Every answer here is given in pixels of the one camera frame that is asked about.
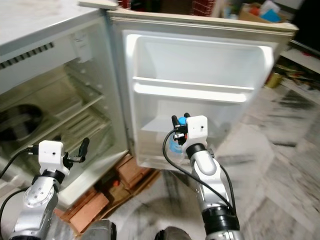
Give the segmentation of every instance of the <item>white refrigerator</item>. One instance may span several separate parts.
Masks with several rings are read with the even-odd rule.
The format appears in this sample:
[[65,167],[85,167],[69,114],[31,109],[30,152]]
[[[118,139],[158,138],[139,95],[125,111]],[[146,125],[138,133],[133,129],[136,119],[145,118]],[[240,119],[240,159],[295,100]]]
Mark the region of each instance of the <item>white refrigerator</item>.
[[[64,208],[128,152],[140,166],[171,170],[162,143],[172,115],[206,116],[208,147],[218,149],[297,30],[289,23],[135,12],[108,2],[82,1],[103,10],[0,45],[0,112],[20,105],[42,112],[35,130],[0,141],[1,169],[42,140],[61,136],[65,151],[75,154],[90,138],[87,160],[74,164],[62,184]],[[1,193],[28,186],[37,161],[17,159]],[[187,159],[181,165],[190,169]]]

